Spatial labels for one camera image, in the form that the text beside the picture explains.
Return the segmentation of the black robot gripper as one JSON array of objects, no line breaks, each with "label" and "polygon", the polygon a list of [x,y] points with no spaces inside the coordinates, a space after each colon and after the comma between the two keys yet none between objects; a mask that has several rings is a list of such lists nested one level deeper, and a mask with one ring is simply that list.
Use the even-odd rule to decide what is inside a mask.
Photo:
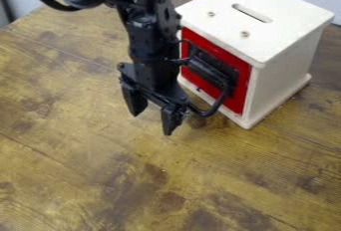
[{"label": "black robot gripper", "polygon": [[161,108],[164,135],[181,124],[188,98],[176,81],[179,64],[179,24],[160,28],[156,22],[129,21],[125,30],[132,61],[120,63],[122,96],[132,116],[137,116],[152,102]]}]

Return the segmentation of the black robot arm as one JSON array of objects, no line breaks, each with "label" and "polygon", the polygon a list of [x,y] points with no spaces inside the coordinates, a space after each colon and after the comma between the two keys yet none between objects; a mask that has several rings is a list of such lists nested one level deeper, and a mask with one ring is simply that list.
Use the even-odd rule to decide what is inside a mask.
[{"label": "black robot arm", "polygon": [[180,14],[171,0],[40,0],[50,8],[76,12],[101,4],[117,9],[128,38],[130,61],[117,64],[120,84],[129,113],[137,116],[155,103],[161,108],[163,132],[169,135],[181,124],[188,97],[180,88]]}]

